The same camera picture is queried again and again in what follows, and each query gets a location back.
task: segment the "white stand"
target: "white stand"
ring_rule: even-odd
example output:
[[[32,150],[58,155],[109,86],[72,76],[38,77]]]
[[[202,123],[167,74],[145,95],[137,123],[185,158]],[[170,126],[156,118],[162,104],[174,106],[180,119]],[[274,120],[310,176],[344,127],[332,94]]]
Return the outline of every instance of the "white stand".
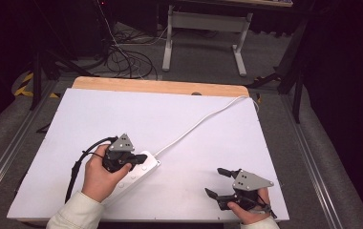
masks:
[[[162,69],[165,72],[170,70],[170,59],[172,56],[172,30],[173,28],[186,28],[196,30],[240,32],[241,36],[238,45],[234,45],[232,48],[236,64],[238,66],[239,75],[246,76],[246,69],[241,56],[241,49],[245,42],[247,30],[249,29],[252,13],[248,13],[247,17],[244,18],[189,12],[173,12],[173,8],[173,6],[169,6],[167,16],[167,38],[162,65]]]

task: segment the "metal rail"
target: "metal rail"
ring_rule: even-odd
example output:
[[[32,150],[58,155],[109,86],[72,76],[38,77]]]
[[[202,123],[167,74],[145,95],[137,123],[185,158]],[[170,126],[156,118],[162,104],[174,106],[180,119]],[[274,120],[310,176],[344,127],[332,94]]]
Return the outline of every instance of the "metal rail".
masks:
[[[19,127],[16,132],[14,138],[11,140],[8,148],[5,150],[4,154],[0,157],[0,182],[2,181],[4,175],[8,171],[12,161],[15,156],[19,152],[24,139],[28,133],[29,128],[31,127],[33,121],[41,110],[42,106],[45,104],[45,101],[48,99],[48,95],[53,91],[54,86],[56,85],[56,81],[48,81],[45,85],[45,90],[42,94],[42,99],[39,102],[38,106],[36,106],[33,111],[29,111],[26,117],[23,120],[23,123]]]
[[[336,209],[333,206],[331,201],[331,196],[328,191],[325,182],[319,173],[318,166],[316,165],[315,160],[313,159],[312,152],[310,151],[310,147],[304,137],[304,133],[300,124],[295,122],[294,116],[291,112],[292,106],[289,102],[288,95],[280,95],[283,105],[285,107],[285,111],[289,116],[289,120],[291,125],[294,127],[294,131],[297,135],[297,139],[301,145],[301,154],[303,156],[304,162],[306,164],[307,170],[310,174],[310,179],[312,181],[313,187],[315,188],[316,195],[321,203],[322,209],[325,213],[325,217],[327,218],[328,224],[331,229],[342,229],[343,225],[340,221],[339,216],[337,215]]]

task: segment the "white board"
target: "white board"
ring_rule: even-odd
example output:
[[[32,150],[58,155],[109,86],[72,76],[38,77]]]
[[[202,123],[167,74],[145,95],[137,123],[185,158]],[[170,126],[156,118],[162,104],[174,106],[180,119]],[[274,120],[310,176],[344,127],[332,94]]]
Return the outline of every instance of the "white board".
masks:
[[[220,96],[68,89],[8,218],[48,220],[53,216],[64,205],[72,167],[81,152],[95,142],[127,133],[135,154],[154,154],[231,100]],[[87,160],[83,161],[74,192],[81,189]],[[158,160],[158,170],[107,206],[103,220],[236,221],[231,211],[221,211],[204,190],[233,194],[233,179],[219,175],[217,168],[241,168],[279,183],[251,98],[240,98],[209,117],[163,151]],[[269,188],[269,195],[278,220],[288,220],[280,187]]]

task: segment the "table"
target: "table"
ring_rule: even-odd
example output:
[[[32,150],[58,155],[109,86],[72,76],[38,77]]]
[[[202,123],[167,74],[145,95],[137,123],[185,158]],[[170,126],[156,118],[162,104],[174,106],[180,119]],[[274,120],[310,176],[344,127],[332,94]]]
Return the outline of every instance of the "table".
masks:
[[[189,95],[196,92],[203,96]],[[79,77],[63,96],[8,218],[48,220],[64,204],[73,164],[96,141],[127,133],[135,153],[154,153],[237,95],[248,92],[242,86]],[[204,191],[233,193],[233,180],[218,175],[217,168],[242,168],[279,183],[249,99],[211,116],[159,160],[152,175],[107,206],[102,220],[237,221]],[[81,188],[83,176],[82,166],[74,190]],[[269,188],[269,193],[278,220],[288,220],[280,187]]]
[[[227,0],[214,1],[224,2],[228,4],[239,3],[248,5],[272,6],[272,7],[291,7],[289,2],[274,2],[267,0]],[[164,50],[162,69],[166,72],[170,70],[170,60],[172,56],[172,30],[173,28],[185,28],[196,30],[211,30],[211,31],[231,31],[239,32],[240,38],[237,45],[232,46],[235,56],[235,61],[238,67],[239,75],[246,76],[246,68],[242,59],[241,50],[244,45],[246,34],[249,29],[252,13],[249,12],[246,17],[232,17],[222,15],[209,15],[201,13],[189,13],[173,11],[174,6],[169,6],[167,17],[167,38]]]

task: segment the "wooden edge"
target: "wooden edge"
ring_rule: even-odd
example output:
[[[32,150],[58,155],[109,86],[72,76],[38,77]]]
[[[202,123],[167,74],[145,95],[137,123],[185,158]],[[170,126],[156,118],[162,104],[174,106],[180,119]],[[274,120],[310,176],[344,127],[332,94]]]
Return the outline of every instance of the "wooden edge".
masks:
[[[118,79],[102,77],[78,77],[74,89],[89,89],[116,92],[158,93],[158,94],[192,94],[237,97],[249,95],[244,86],[202,84],[189,82],[153,81],[136,79]]]

